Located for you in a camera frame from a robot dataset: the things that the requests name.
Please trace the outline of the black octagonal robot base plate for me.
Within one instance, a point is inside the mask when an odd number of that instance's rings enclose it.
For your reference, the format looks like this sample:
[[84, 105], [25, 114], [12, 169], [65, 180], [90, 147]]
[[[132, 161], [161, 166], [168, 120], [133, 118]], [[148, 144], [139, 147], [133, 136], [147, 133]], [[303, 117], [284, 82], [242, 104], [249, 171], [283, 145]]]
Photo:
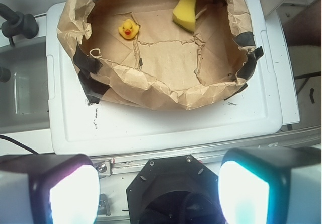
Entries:
[[218, 176], [192, 155], [151, 159], [126, 189], [131, 223], [225, 223]]

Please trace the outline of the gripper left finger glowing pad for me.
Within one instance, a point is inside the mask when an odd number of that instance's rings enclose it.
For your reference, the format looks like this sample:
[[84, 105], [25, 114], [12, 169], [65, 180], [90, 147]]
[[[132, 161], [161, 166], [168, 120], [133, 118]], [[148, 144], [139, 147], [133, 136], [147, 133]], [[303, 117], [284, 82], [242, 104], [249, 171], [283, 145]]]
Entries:
[[1, 156], [1, 223], [94, 223], [99, 196], [84, 154]]

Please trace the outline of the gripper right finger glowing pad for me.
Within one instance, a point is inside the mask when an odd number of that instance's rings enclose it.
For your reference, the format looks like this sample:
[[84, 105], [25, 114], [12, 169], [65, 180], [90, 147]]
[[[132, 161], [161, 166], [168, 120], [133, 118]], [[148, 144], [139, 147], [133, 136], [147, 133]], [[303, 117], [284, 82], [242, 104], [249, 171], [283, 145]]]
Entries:
[[230, 149], [218, 195], [227, 223], [321, 223], [321, 150]]

